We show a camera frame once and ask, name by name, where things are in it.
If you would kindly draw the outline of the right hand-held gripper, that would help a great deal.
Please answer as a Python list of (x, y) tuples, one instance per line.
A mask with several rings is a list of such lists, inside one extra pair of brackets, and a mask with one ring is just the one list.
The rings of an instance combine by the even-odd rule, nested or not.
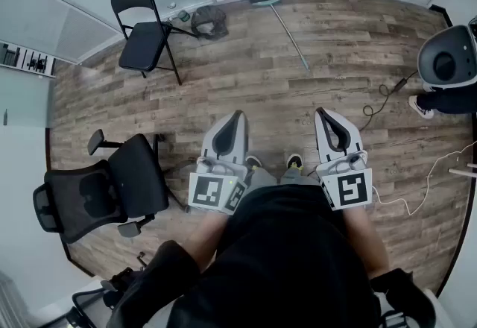
[(358, 128), (341, 114), (319, 107), (315, 111), (315, 134), (323, 163), (315, 171), (331, 209), (370, 204), (372, 169), (367, 167), (367, 152), (362, 151)]

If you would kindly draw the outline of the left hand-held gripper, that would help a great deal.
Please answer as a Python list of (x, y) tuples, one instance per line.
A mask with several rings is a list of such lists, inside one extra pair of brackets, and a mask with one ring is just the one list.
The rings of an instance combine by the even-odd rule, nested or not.
[(188, 205), (233, 215), (247, 189), (248, 169), (242, 165), (247, 149), (248, 121), (243, 111), (214, 123), (203, 139), (203, 157), (189, 177)]

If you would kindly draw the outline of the teal broom with metal handle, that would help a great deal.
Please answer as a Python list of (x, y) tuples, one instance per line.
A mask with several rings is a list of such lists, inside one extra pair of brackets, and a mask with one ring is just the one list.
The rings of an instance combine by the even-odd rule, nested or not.
[(282, 17), (279, 15), (277, 9), (276, 9), (276, 4), (279, 4), (282, 0), (249, 0), (249, 2), (253, 5), (253, 6), (256, 6), (256, 7), (269, 7), (275, 14), (276, 18), (279, 20), (281, 26), (283, 27), (284, 31), (286, 32), (286, 34), (288, 35), (288, 38), (291, 40), (291, 43), (293, 44), (295, 50), (297, 51), (299, 57), (300, 57), (300, 60), (304, 66), (304, 68), (309, 72), (310, 71), (310, 67), (309, 67), (309, 64), (306, 60), (306, 58), (304, 57), (302, 51), (300, 50), (300, 47), (298, 46), (298, 44), (296, 43), (293, 35), (291, 34), (290, 30), (288, 29), (287, 25), (285, 24), (285, 22), (283, 21)]

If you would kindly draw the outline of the person's right forearm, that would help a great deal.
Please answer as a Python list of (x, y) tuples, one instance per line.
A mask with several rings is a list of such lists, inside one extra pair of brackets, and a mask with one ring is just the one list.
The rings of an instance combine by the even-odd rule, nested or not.
[(350, 244), (360, 256), (370, 279), (390, 271), (385, 245), (370, 220), (366, 209), (356, 206), (342, 210)]

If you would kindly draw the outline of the person's left forearm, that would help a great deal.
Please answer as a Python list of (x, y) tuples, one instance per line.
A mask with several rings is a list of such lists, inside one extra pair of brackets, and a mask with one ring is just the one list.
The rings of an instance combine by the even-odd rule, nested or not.
[(229, 216), (219, 212), (207, 212), (192, 234), (182, 244), (183, 249), (195, 261), (200, 272), (211, 263)]

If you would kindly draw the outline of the person's right leg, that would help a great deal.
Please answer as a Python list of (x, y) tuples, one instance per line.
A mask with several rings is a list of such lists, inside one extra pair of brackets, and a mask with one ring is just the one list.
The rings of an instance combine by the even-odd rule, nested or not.
[(281, 177), (281, 185), (300, 185), (300, 186), (318, 186), (319, 182), (313, 177), (302, 175), (302, 171), (298, 168), (289, 168)]

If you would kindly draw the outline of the black mesh office chair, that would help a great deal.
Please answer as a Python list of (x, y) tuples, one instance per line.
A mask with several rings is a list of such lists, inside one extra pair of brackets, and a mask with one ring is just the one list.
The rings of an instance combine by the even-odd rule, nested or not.
[(66, 314), (70, 328), (107, 328), (114, 308), (147, 266), (144, 252), (136, 258), (140, 264), (138, 271), (126, 267), (110, 280), (101, 280), (100, 288), (72, 295), (73, 307)]
[(165, 181), (168, 170), (159, 164), (158, 145), (138, 133), (126, 142), (109, 142), (101, 129), (88, 142), (89, 154), (112, 148), (106, 160), (71, 170), (48, 170), (33, 193), (34, 211), (41, 228), (71, 244), (106, 224), (116, 224), (121, 236), (133, 238), (169, 207), (176, 195)]

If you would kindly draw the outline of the black garbage bag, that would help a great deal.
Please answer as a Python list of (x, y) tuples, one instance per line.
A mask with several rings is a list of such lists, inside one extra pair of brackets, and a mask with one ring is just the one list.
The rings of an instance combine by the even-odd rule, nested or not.
[(198, 37), (219, 40), (229, 34), (226, 13), (216, 6), (199, 7), (192, 15), (191, 30)]

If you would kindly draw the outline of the black folding chair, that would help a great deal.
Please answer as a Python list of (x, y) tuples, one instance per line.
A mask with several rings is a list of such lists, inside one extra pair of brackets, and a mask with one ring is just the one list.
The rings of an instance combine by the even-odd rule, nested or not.
[[(168, 44), (171, 34), (185, 34), (198, 38), (197, 34), (174, 27), (169, 22), (163, 22), (154, 0), (110, 0), (111, 7), (126, 40), (119, 58), (119, 66), (123, 69), (138, 71), (143, 77), (148, 72), (158, 68), (161, 54), (166, 51), (171, 62), (171, 67), (166, 68), (175, 74), (177, 82), (182, 83), (177, 71), (174, 58)], [(152, 10), (155, 20), (152, 22), (138, 22), (134, 26), (124, 24), (119, 14), (133, 8), (147, 8)]]

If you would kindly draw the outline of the person's black top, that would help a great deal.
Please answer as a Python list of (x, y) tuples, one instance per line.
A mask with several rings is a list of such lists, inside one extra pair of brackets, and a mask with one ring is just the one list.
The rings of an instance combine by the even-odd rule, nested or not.
[(341, 212), (317, 186), (249, 193), (200, 272), (162, 243), (107, 328), (435, 328), (435, 308), (403, 270), (370, 279)]

